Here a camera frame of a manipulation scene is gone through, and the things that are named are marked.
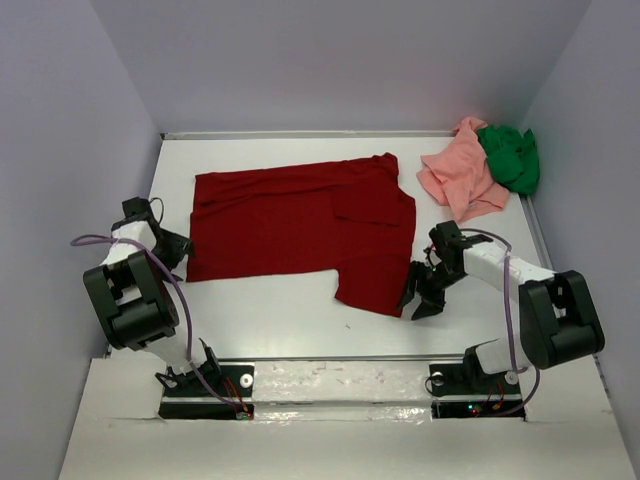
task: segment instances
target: red t-shirt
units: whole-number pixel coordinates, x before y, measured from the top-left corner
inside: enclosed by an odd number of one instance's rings
[[[415,221],[389,153],[197,175],[187,281],[335,268],[338,300],[398,317]]]

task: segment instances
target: white platform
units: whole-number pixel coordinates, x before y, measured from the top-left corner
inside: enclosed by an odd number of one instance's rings
[[[416,199],[414,255],[428,230],[449,219],[415,179],[419,155],[449,138],[330,138],[165,142],[152,195],[164,199],[163,225],[189,233],[193,176],[390,151],[401,186]],[[468,222],[537,256],[517,197],[505,212]],[[333,300],[334,272],[185,285],[197,334],[221,357],[371,357],[460,354],[504,335],[501,296],[474,279],[448,294],[446,312],[411,322]],[[405,317],[412,312],[407,308]],[[253,422],[156,418],[161,388],[155,357],[114,352],[94,360],[61,480],[416,478],[632,480],[593,359],[542,372],[519,419],[431,420],[426,362],[256,363]],[[521,375],[526,395],[533,374]],[[271,403],[314,403],[282,411]],[[368,402],[384,401],[385,405]]]
[[[189,235],[196,174],[344,160],[389,151],[399,160],[401,188],[416,200],[413,256],[423,260],[429,230],[451,217],[448,207],[437,206],[422,189],[415,174],[421,154],[439,152],[450,141],[450,137],[165,141],[151,196],[161,197],[166,205],[163,227]],[[516,195],[505,211],[464,226],[498,233],[512,242],[516,255],[538,261]],[[177,273],[184,274],[184,268]],[[197,334],[207,339],[220,358],[451,354],[504,335],[501,295],[473,278],[447,291],[443,314],[417,322],[409,321],[417,299],[398,320],[341,304],[333,298],[337,284],[337,272],[330,270],[183,285]]]

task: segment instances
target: gray wall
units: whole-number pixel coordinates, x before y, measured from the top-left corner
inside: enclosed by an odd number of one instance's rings
[[[588,0],[91,0],[163,132],[519,122]]]
[[[588,279],[611,402],[638,473],[639,46],[640,3],[595,0],[523,123],[540,149],[534,203],[544,238],[556,269]]]
[[[0,7],[0,477],[58,478],[104,337],[82,286],[159,138],[86,0]]]

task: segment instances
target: pink cloth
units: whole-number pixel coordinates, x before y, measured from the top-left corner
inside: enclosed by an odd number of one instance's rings
[[[442,152],[420,157],[424,168],[418,180],[440,205],[449,205],[456,222],[498,212],[509,191],[491,176],[487,155],[475,131],[487,124],[466,117],[453,129],[456,137]]]

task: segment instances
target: red wire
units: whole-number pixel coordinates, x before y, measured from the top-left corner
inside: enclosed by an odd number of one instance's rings
[[[229,382],[229,385],[231,386],[231,388],[233,389],[233,392],[236,394],[236,397],[238,398],[238,400],[240,400],[240,405],[242,405],[242,409],[246,412],[249,413],[249,409],[247,408],[246,403],[244,403],[244,401],[242,400],[242,397],[240,396],[240,394],[238,393],[238,390],[236,389],[236,386],[233,384],[233,381],[227,377],[227,382]]]
[[[489,400],[491,400],[491,395],[493,395],[493,389],[490,388],[489,389],[489,396],[487,396],[487,399],[484,402],[482,402],[482,404],[480,405],[481,407],[484,407],[487,404],[487,402]]]
[[[224,382],[224,380],[222,381],[222,385],[224,385],[224,389],[227,391],[227,395],[229,395],[229,400],[233,402],[233,404],[231,405],[233,407],[233,411],[235,413],[238,413],[238,409],[236,408],[236,402],[233,401],[233,394],[231,393],[229,386]]]
[[[498,410],[500,407],[502,407],[502,404],[504,403],[504,388],[502,388],[502,384],[500,382],[496,382],[496,383],[498,384],[498,388],[500,389],[500,402],[496,407],[496,410]]]

